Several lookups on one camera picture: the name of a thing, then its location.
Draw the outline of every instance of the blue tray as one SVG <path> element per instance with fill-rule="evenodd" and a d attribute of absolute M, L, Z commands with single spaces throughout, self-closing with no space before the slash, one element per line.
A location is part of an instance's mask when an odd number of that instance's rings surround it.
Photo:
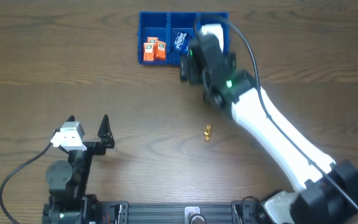
<path fill-rule="evenodd" d="M 172 44 L 175 41 L 178 30 L 188 33 L 195 38 L 193 30 L 194 20 L 203 14 L 215 14 L 226 19 L 227 12 L 139 12 L 139 31 L 137 41 L 137 59 L 143 65 L 179 65 L 180 55 L 172 52 Z M 218 23 L 217 21 L 203 20 L 197 24 L 200 29 L 204 24 Z M 229 52 L 229 27 L 222 24 L 223 28 L 223 54 Z M 165 61 L 155 60 L 153 62 L 143 61 L 143 43 L 147 37 L 158 37 L 159 40 L 167 43 L 167 59 Z"/>

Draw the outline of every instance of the green indicator light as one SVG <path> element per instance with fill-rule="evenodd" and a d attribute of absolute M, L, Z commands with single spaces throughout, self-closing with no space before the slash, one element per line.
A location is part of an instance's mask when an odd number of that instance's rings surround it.
<path fill-rule="evenodd" d="M 231 88 L 233 84 L 231 83 L 231 80 L 226 81 L 226 85 L 228 88 Z"/>

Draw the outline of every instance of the black cable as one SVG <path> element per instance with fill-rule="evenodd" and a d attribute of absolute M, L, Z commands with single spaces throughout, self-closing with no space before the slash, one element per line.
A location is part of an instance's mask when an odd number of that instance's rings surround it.
<path fill-rule="evenodd" d="M 8 219 L 10 219 L 11 222 L 13 222 L 14 224 L 20 224 L 19 222 L 17 222 L 11 214 L 9 214 L 9 212 L 6 210 L 6 207 L 4 205 L 4 202 L 2 201 L 2 192 L 4 191 L 4 187 L 6 185 L 6 182 L 15 174 L 17 173 L 17 171 L 21 170 L 22 168 L 24 168 L 25 166 L 29 165 L 30 163 L 34 162 L 36 159 L 40 158 L 42 155 L 44 155 L 48 149 L 50 148 L 50 146 L 52 145 L 52 143 L 50 142 L 48 144 L 48 146 L 37 156 L 35 156 L 34 158 L 30 159 L 29 161 L 23 163 L 22 165 L 20 165 L 18 168 L 14 169 L 2 182 L 1 184 L 1 188 L 0 188 L 0 206 L 1 209 L 3 210 L 3 212 L 5 213 L 5 215 L 8 217 Z"/>
<path fill-rule="evenodd" d="M 255 56 L 254 53 L 251 49 L 251 46 L 248 43 L 248 40 L 246 39 L 246 37 L 242 34 L 242 32 L 236 27 L 236 25 L 234 25 L 232 22 L 228 21 L 227 19 L 221 17 L 221 16 L 215 16 L 215 15 L 203 15 L 201 16 L 200 19 L 214 19 L 217 20 L 219 22 L 222 22 L 226 25 L 228 25 L 230 28 L 232 28 L 240 37 L 241 39 L 244 41 L 244 43 L 246 44 L 248 51 L 249 51 L 249 55 L 251 57 L 252 60 L 252 66 L 254 67 L 254 73 L 255 73 L 255 84 L 256 84 L 256 90 L 258 92 L 258 97 L 259 97 L 259 101 L 260 101 L 260 105 L 262 106 L 262 109 L 264 110 L 266 117 L 272 122 L 272 124 L 277 128 L 277 130 L 293 145 L 293 147 L 303 156 L 305 157 L 305 159 L 308 161 L 308 163 L 312 166 L 314 166 L 322 175 L 323 177 L 330 182 L 338 191 L 341 195 L 343 195 L 343 197 L 358 211 L 358 205 L 350 198 L 350 196 L 348 196 L 348 194 L 346 194 L 345 191 L 342 190 L 342 188 L 340 186 L 338 186 L 337 183 L 335 183 L 335 181 L 332 180 L 332 178 L 330 178 L 314 161 L 312 161 L 296 144 L 295 142 L 292 141 L 292 139 L 290 137 L 288 137 L 285 132 L 279 127 L 279 125 L 273 120 L 272 116 L 269 114 L 269 112 L 266 109 L 264 100 L 262 99 L 262 92 L 261 92 L 261 87 L 260 87 L 260 79 L 259 79 L 259 74 L 258 74 L 258 67 L 256 65 L 256 60 L 255 60 Z M 195 30 L 195 34 L 197 36 L 200 36 L 200 34 L 197 31 L 196 28 L 197 25 L 197 19 L 194 21 L 194 30 Z"/>

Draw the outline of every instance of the wood grain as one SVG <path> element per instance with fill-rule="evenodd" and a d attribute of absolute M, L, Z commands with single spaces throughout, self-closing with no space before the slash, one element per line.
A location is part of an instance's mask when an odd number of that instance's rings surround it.
<path fill-rule="evenodd" d="M 70 114 L 97 139 L 106 113 L 117 144 L 94 158 L 87 190 L 103 200 L 229 202 L 291 190 L 274 160 L 206 106 L 200 87 L 180 83 L 177 68 L 137 63 L 139 11 L 190 10 L 229 11 L 277 108 L 358 168 L 358 1 L 18 0 L 0 1 L 0 184 Z M 235 35 L 231 49 L 251 70 Z M 6 207 L 21 223 L 40 223 L 45 171 L 59 159 L 49 150 L 7 184 Z M 9 223 L 1 209 L 0 223 Z"/>

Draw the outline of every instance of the gold object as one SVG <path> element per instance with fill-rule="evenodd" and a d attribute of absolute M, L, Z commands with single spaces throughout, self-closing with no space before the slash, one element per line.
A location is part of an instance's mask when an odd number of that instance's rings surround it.
<path fill-rule="evenodd" d="M 204 131 L 205 141 L 209 141 L 209 136 L 211 135 L 211 125 L 207 124 L 206 129 Z"/>

